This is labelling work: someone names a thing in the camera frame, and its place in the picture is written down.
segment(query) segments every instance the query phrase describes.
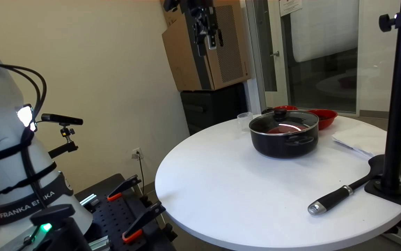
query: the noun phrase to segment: round white table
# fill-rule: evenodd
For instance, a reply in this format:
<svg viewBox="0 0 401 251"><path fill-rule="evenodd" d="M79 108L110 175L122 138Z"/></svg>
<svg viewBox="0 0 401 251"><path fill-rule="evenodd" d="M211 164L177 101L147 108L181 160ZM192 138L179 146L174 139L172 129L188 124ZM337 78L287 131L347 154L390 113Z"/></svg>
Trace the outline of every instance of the round white table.
<svg viewBox="0 0 401 251"><path fill-rule="evenodd" d="M156 174L156 192L172 220L228 249L337 249L373 238L401 220L401 205L363 188L324 214L308 205L369 171L369 156L333 142L362 122L337 117L310 153L260 154L235 120L177 145Z"/></svg>

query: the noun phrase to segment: pot lid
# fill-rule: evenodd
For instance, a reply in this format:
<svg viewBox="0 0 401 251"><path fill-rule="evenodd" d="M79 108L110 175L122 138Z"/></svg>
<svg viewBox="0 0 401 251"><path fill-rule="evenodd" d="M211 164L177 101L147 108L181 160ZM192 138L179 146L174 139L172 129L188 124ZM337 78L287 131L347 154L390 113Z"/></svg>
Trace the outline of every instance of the pot lid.
<svg viewBox="0 0 401 251"><path fill-rule="evenodd" d="M298 134L316 128L319 117L299 110L271 110L256 118L249 124L256 134L285 135Z"/></svg>

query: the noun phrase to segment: black pot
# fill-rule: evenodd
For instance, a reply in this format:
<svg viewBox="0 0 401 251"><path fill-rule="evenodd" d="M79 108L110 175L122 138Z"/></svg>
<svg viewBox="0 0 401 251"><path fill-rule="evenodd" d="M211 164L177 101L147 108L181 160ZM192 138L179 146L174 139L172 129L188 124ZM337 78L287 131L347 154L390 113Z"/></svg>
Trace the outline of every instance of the black pot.
<svg viewBox="0 0 401 251"><path fill-rule="evenodd" d="M270 110L249 124L256 150L273 157L295 157L317 143L319 117L308 111Z"/></svg>

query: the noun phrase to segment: white wall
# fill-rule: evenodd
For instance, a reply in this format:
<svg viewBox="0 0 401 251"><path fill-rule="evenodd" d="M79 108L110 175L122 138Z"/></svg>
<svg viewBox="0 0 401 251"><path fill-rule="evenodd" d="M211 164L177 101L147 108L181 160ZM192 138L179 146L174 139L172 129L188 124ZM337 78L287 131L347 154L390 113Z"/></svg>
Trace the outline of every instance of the white wall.
<svg viewBox="0 0 401 251"><path fill-rule="evenodd" d="M149 182L164 154L188 136L157 1L0 0L1 60L46 76L42 111L85 120L72 136L79 150L57 159L76 191L114 173L139 173L135 146ZM33 101L28 83L17 82ZM64 143L58 129L40 124L47 149Z"/></svg>
<svg viewBox="0 0 401 251"><path fill-rule="evenodd" d="M398 0L359 1L358 108L387 111L390 104L397 29L381 32L379 16L395 14Z"/></svg>

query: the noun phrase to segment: glass door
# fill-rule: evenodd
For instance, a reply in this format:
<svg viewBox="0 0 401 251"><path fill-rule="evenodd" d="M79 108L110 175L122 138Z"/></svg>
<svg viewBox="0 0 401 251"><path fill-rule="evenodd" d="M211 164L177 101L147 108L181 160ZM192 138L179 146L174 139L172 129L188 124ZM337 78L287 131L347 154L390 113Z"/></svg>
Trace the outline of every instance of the glass door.
<svg viewBox="0 0 401 251"><path fill-rule="evenodd" d="M255 0L255 12L266 106L356 113L358 0Z"/></svg>

